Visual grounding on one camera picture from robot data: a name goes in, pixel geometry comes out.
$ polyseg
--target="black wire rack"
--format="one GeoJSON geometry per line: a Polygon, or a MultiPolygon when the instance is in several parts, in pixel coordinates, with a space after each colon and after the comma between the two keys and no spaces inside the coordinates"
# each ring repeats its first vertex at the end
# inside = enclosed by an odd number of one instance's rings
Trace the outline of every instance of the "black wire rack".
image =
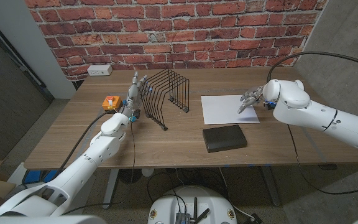
{"type": "Polygon", "coordinates": [[[166,131],[168,128],[162,115],[165,97],[169,93],[169,101],[184,112],[189,112],[189,84],[189,79],[170,69],[148,77],[140,94],[146,117],[151,118],[166,131]]]}

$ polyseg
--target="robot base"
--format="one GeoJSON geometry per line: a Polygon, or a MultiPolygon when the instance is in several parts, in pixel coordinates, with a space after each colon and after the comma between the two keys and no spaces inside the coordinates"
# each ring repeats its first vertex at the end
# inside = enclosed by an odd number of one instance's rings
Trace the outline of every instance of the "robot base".
{"type": "MultiPolygon", "coordinates": [[[[175,188],[175,192],[186,203],[186,213],[190,220],[183,221],[183,219],[176,220],[177,217],[184,217],[185,214],[177,215],[180,210],[185,212],[185,206],[180,198],[175,196],[161,197],[156,200],[149,213],[148,224],[167,224],[167,223],[194,223],[195,218],[201,216],[203,212],[209,209],[209,212],[203,217],[200,217],[199,224],[207,223],[222,223],[222,224],[237,224],[236,214],[230,202],[217,192],[202,186],[186,185],[175,188]]],[[[173,190],[166,194],[175,194],[173,190]]]]}

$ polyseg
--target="power strip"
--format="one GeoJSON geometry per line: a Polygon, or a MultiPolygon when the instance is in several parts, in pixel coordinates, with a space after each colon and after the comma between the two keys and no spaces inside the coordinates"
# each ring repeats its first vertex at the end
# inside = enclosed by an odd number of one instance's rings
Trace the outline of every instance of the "power strip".
{"type": "Polygon", "coordinates": [[[111,65],[91,65],[88,68],[88,74],[90,76],[110,75],[111,72],[111,65]]]}

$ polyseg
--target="black notebook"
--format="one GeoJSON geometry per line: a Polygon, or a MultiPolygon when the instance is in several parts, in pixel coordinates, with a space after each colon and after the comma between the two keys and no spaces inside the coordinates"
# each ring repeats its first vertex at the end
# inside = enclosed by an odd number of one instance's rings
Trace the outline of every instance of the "black notebook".
{"type": "Polygon", "coordinates": [[[208,152],[219,152],[247,146],[246,137],[238,125],[204,129],[203,136],[208,152]]]}

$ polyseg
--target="orange object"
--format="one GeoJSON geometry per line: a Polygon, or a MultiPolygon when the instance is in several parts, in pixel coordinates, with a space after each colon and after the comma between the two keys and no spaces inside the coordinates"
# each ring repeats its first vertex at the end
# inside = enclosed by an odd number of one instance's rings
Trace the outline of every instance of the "orange object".
{"type": "Polygon", "coordinates": [[[122,100],[120,96],[106,96],[106,99],[104,99],[104,102],[102,104],[102,107],[105,111],[113,110],[113,109],[119,109],[122,107],[122,100]]]}

